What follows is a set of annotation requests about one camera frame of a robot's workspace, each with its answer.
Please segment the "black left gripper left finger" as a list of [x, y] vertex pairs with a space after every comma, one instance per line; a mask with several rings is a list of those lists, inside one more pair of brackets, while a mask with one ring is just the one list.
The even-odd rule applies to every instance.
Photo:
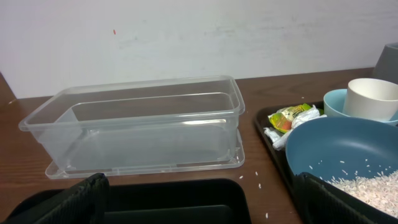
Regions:
[[97, 173], [46, 201], [16, 215], [8, 224], [69, 224], [104, 222], [109, 181]]

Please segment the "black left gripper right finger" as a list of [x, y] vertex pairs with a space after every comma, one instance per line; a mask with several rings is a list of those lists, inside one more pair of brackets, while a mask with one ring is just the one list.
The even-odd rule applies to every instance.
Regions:
[[302, 172], [293, 178], [296, 209], [305, 223], [377, 223], [377, 214], [360, 200]]

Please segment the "light blue bowl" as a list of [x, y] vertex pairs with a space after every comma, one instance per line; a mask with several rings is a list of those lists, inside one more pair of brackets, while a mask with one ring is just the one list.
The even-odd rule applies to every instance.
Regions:
[[[332, 90], [323, 97], [324, 111], [329, 117], [352, 117], [343, 113], [347, 89]], [[397, 126], [397, 112], [389, 121], [380, 121], [382, 123]]]

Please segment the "cream white cup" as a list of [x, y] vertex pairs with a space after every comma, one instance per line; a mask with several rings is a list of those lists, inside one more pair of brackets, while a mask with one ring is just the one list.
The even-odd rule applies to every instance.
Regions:
[[397, 112], [397, 84], [375, 78], [348, 83], [343, 113], [357, 118], [389, 121]]

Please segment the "grey dishwasher rack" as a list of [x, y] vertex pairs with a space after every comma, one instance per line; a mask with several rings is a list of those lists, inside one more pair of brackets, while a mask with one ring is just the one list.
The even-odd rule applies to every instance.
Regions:
[[398, 46], [396, 43], [386, 44], [374, 67], [372, 78], [397, 84], [398, 80]]

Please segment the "black plastic tray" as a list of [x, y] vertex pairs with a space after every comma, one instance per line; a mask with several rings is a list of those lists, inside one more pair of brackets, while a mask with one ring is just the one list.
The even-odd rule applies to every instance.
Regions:
[[[66, 189], [22, 201], [6, 220]], [[103, 223], [250, 223], [243, 189], [229, 179], [109, 185]]]

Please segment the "dark blue plate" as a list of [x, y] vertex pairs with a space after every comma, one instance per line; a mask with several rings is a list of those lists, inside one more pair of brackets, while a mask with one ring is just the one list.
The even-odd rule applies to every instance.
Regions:
[[[293, 130], [285, 155], [294, 176], [302, 172], [313, 175], [308, 167], [320, 160], [370, 159], [397, 164], [397, 127], [360, 118], [314, 119]], [[379, 223], [397, 221], [397, 217], [370, 208], [383, 215]]]

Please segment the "white rice pile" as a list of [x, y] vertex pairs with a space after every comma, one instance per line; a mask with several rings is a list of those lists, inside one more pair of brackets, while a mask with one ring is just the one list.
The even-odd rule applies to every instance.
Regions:
[[370, 159], [320, 160], [308, 168], [315, 177], [397, 217], [397, 164]]

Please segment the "crumpled white tissue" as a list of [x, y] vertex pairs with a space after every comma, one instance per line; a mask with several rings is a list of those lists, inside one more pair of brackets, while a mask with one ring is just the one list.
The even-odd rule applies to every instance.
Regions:
[[285, 147], [294, 129], [301, 124], [319, 118], [326, 118], [323, 110], [306, 103], [279, 109], [268, 116], [270, 127], [264, 128], [264, 134], [271, 139], [272, 147], [277, 151]]

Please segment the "green yellow snack wrapper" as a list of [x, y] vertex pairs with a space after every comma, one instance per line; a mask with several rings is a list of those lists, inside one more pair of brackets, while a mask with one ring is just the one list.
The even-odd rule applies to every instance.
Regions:
[[318, 109], [315, 105], [310, 106], [304, 103], [279, 109], [269, 115], [268, 120], [274, 129], [282, 133], [287, 133], [307, 121], [324, 117], [326, 115], [323, 110]]

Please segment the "clear plastic bin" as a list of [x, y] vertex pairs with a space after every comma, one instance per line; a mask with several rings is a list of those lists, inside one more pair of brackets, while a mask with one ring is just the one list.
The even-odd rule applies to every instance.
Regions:
[[67, 175], [238, 167], [245, 105], [232, 77], [74, 87], [19, 123]]

